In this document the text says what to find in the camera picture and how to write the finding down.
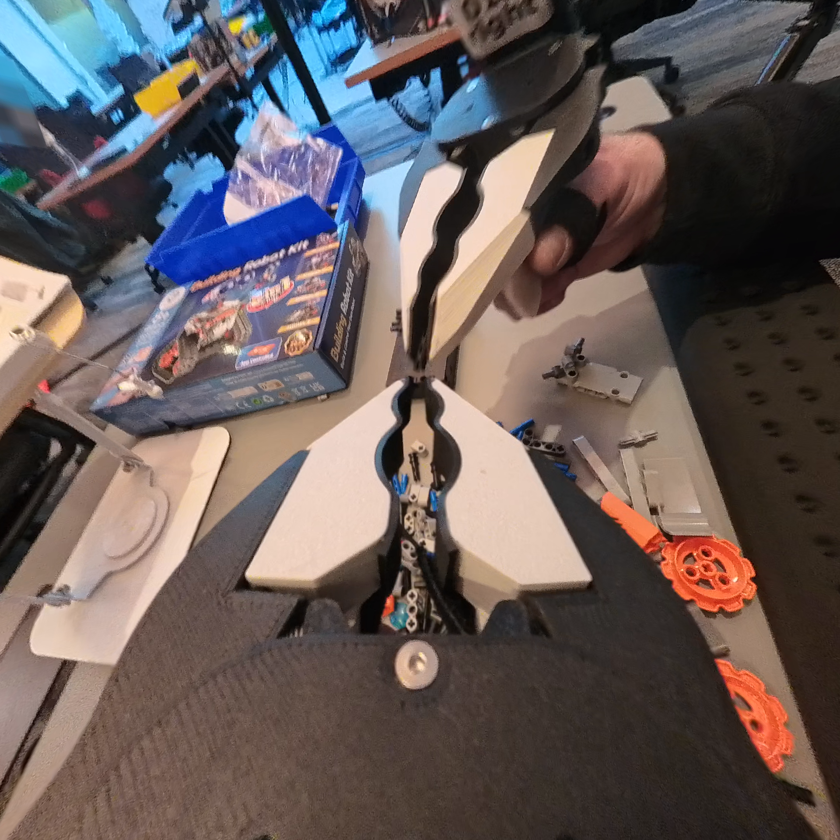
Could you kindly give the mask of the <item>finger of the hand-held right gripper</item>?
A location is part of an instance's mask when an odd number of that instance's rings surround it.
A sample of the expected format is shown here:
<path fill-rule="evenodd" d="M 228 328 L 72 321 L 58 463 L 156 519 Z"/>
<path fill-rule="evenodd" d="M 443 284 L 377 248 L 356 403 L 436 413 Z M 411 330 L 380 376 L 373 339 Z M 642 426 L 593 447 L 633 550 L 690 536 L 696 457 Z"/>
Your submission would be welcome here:
<path fill-rule="evenodd" d="M 427 170 L 400 236 L 402 337 L 413 364 L 453 341 L 469 306 L 459 300 L 459 240 L 471 220 L 471 172 L 457 163 Z"/>
<path fill-rule="evenodd" d="M 478 211 L 459 234 L 453 262 L 436 288 L 428 360 L 447 355 L 472 330 L 522 265 L 536 235 L 529 195 L 556 129 L 521 137 L 482 172 Z"/>

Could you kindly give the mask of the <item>grey panel assembly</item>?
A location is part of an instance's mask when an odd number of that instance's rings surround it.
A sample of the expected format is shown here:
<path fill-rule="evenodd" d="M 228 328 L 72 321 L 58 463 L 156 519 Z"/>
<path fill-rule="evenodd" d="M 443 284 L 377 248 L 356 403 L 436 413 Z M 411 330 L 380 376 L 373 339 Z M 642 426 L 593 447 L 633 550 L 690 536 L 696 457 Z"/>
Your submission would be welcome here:
<path fill-rule="evenodd" d="M 643 378 L 592 361 L 584 352 L 584 346 L 584 338 L 566 345 L 560 363 L 543 372 L 542 378 L 588 396 L 632 404 L 642 387 Z"/>

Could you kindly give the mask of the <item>wooden-edged table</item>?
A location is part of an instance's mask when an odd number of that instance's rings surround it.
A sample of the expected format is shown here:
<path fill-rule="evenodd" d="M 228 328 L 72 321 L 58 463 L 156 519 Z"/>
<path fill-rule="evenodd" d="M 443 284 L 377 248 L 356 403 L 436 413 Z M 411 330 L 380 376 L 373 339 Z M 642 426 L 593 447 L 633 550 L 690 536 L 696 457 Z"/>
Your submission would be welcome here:
<path fill-rule="evenodd" d="M 267 58 L 273 61 L 279 59 L 277 44 L 277 35 L 272 35 L 258 48 L 248 51 L 244 61 L 235 60 L 233 68 L 220 66 L 211 70 L 205 77 L 200 77 L 195 90 L 190 91 L 185 99 L 161 115 L 151 117 L 142 113 L 134 118 L 104 146 L 66 173 L 57 186 L 37 201 L 36 206 L 44 211 L 51 210 L 136 165 L 181 121 L 189 117 L 192 111 L 209 104 L 211 94 L 216 89 L 233 85 L 234 70 L 252 71 L 252 75 L 246 80 L 257 82 L 257 65 Z"/>

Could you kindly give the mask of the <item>black dimpled pad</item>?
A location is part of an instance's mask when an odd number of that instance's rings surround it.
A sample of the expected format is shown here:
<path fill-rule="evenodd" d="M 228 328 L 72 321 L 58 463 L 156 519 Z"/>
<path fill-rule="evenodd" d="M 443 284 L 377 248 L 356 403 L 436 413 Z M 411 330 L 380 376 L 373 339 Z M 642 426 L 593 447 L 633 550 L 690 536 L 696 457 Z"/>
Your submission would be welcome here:
<path fill-rule="evenodd" d="M 686 328 L 679 370 L 838 807 L 838 287 L 705 298 L 722 308 Z"/>

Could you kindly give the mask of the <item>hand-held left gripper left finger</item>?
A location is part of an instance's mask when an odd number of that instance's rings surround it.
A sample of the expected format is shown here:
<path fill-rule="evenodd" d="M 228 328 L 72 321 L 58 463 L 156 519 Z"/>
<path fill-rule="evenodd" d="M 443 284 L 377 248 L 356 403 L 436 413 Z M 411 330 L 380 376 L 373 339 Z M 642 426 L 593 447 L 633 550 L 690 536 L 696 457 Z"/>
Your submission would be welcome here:
<path fill-rule="evenodd" d="M 394 523 L 382 448 L 400 426 L 404 391 L 394 382 L 309 445 L 245 571 L 250 589 L 329 600 L 364 627 Z"/>

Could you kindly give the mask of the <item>blue plastic bin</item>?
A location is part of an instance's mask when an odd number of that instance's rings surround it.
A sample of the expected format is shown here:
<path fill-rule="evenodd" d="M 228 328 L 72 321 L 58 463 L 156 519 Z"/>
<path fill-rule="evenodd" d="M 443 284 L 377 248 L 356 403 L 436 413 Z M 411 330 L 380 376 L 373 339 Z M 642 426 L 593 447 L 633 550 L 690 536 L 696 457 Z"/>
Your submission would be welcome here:
<path fill-rule="evenodd" d="M 315 136 L 343 151 L 327 201 L 329 207 L 337 206 L 334 213 L 305 195 L 243 222 L 227 224 L 223 212 L 228 187 L 225 175 L 208 192 L 196 192 L 156 239 L 144 261 L 150 276 L 160 274 L 175 284 L 190 284 L 300 240 L 330 233 L 345 222 L 361 229 L 362 161 L 336 125 L 322 127 Z"/>

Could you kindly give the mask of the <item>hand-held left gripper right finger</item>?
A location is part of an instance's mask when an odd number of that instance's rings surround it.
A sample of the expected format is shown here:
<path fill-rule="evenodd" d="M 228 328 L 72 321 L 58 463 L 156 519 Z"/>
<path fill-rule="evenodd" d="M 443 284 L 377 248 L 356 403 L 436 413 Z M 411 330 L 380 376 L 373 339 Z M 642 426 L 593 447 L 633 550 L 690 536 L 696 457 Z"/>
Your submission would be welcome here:
<path fill-rule="evenodd" d="M 500 602 L 582 592 L 592 573 L 529 451 L 442 381 L 428 383 L 444 585 L 487 624 Z"/>

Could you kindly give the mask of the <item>person's right forearm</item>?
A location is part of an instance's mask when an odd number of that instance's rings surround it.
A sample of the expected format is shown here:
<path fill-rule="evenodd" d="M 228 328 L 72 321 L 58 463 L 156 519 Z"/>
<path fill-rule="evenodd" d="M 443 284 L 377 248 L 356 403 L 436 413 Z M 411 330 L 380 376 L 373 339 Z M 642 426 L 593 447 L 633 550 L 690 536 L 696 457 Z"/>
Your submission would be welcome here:
<path fill-rule="evenodd" d="M 644 233 L 615 268 L 839 257 L 839 79 L 736 91 L 621 135 L 652 147 Z"/>

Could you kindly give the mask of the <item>pile of small building parts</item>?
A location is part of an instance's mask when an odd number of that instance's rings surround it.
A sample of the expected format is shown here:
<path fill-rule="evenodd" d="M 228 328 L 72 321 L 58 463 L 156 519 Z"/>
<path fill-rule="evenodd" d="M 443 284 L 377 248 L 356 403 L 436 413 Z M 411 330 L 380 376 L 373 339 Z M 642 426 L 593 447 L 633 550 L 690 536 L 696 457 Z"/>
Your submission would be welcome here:
<path fill-rule="evenodd" d="M 595 452 L 585 436 L 572 439 L 578 456 L 604 488 L 600 506 L 646 553 L 664 558 L 665 574 L 684 600 L 696 604 L 695 612 L 719 611 L 711 592 L 718 586 L 718 567 L 712 577 L 701 579 L 693 555 L 681 549 L 688 539 L 715 540 L 706 514 L 700 507 L 695 485 L 683 458 L 640 455 L 658 438 L 655 430 L 635 430 L 617 445 L 623 465 L 627 499 L 621 483 Z M 412 445 L 408 455 L 411 474 L 395 472 L 392 487 L 402 505 L 402 527 L 411 548 L 405 549 L 392 593 L 384 603 L 381 624 L 398 634 L 444 633 L 443 617 L 427 592 L 426 578 L 417 562 L 416 547 L 434 557 L 442 506 L 443 479 L 433 474 L 425 485 L 419 462 L 427 456 L 424 442 Z"/>

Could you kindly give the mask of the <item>white book stand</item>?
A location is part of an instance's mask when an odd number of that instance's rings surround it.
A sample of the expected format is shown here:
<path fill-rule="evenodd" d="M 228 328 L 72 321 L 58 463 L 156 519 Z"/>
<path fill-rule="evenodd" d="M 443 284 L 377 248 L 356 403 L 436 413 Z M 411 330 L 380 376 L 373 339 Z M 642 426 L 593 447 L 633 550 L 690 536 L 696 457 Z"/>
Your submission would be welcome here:
<path fill-rule="evenodd" d="M 119 464 L 53 588 L 8 598 L 40 609 L 29 636 L 34 655 L 113 666 L 192 547 L 230 434 L 211 426 L 122 444 L 42 391 L 39 382 L 79 329 L 65 339 L 49 332 L 48 319 L 70 299 L 70 280 L 7 258 L 1 263 L 2 432 L 33 403 Z"/>

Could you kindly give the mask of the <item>blue robot kit box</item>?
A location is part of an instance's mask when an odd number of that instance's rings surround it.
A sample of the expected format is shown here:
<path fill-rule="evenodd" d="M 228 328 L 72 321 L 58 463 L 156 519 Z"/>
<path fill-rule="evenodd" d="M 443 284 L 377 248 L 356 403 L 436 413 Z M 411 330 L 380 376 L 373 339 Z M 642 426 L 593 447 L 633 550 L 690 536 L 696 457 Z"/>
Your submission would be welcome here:
<path fill-rule="evenodd" d="M 170 290 L 91 413 L 145 436 L 345 390 L 369 267 L 347 221 Z"/>

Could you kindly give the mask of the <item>crinkled clear plastic bag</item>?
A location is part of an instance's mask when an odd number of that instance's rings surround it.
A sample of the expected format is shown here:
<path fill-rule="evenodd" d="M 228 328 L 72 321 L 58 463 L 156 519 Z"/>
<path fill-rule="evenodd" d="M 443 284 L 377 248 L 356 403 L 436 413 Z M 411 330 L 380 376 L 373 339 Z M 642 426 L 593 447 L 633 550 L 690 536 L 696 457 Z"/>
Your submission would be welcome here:
<path fill-rule="evenodd" d="M 225 221 L 238 224 L 301 196 L 325 208 L 342 161 L 340 145 L 303 132 L 266 101 L 228 174 Z"/>

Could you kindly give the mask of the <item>yellow plastic bin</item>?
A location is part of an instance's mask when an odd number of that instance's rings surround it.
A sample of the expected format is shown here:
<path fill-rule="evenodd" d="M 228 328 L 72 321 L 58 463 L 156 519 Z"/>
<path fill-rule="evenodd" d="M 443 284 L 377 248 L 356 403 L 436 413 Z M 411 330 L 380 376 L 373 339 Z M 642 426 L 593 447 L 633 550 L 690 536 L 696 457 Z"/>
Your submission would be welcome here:
<path fill-rule="evenodd" d="M 194 59 L 178 62 L 133 94 L 139 110 L 158 119 L 176 108 L 201 85 L 200 67 Z"/>

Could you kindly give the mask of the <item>black pole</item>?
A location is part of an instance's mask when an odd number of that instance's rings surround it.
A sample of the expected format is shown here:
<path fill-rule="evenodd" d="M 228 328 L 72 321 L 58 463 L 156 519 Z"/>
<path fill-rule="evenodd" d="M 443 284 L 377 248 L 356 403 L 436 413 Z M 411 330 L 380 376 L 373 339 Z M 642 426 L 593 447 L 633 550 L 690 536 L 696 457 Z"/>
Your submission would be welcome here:
<path fill-rule="evenodd" d="M 322 127 L 330 124 L 332 121 L 331 115 L 326 108 L 317 84 L 298 47 L 295 36 L 292 34 L 291 27 L 280 1 L 260 1 L 260 4 L 266 12 L 280 46 L 290 60 L 319 124 Z"/>

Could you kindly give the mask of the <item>cluster of orange wheels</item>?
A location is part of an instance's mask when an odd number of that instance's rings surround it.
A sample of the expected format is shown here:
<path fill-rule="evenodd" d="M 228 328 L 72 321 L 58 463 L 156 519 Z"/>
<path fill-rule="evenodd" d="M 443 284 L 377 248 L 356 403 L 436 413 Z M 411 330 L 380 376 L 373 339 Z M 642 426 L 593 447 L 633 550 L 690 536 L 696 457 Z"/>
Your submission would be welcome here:
<path fill-rule="evenodd" d="M 675 593 L 701 614 L 739 613 L 756 596 L 753 565 L 730 541 L 715 535 L 668 541 L 654 531 L 641 546 L 656 559 Z M 713 657 L 752 745 L 772 773 L 781 772 L 795 746 L 781 701 L 760 677 L 733 665 L 726 654 Z"/>

